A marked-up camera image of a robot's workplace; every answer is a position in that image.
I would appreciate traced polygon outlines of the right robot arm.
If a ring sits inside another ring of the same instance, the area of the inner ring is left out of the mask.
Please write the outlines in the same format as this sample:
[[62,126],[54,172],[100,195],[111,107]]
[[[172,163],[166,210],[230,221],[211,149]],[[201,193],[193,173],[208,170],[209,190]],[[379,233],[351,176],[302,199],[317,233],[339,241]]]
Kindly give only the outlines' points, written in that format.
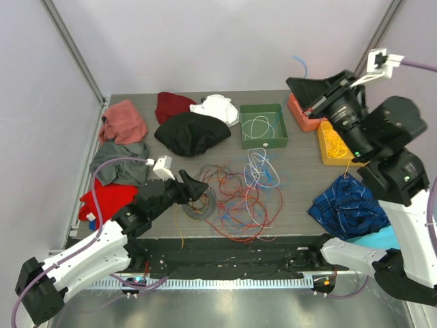
[[425,132],[419,108],[409,98],[390,96],[374,110],[365,87],[350,71],[326,79],[286,81],[302,112],[325,118],[359,164],[363,184],[381,205],[399,248],[377,250],[322,235],[308,253],[309,264],[336,264],[376,280],[392,297],[436,305],[436,222],[431,187],[422,160],[407,145]]

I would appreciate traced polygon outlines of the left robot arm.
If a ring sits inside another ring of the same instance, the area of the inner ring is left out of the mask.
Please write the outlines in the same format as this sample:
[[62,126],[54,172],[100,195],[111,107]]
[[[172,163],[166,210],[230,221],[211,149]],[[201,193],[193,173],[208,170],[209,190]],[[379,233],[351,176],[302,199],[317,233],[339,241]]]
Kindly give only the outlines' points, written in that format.
[[56,316],[64,305],[90,284],[113,273],[139,272],[145,255],[135,239],[152,227],[152,222],[174,204],[197,201],[208,184],[180,170],[181,180],[151,179],[110,220],[77,244],[43,261],[30,258],[23,263],[15,292],[18,301],[12,310],[11,326],[24,306],[34,325]]

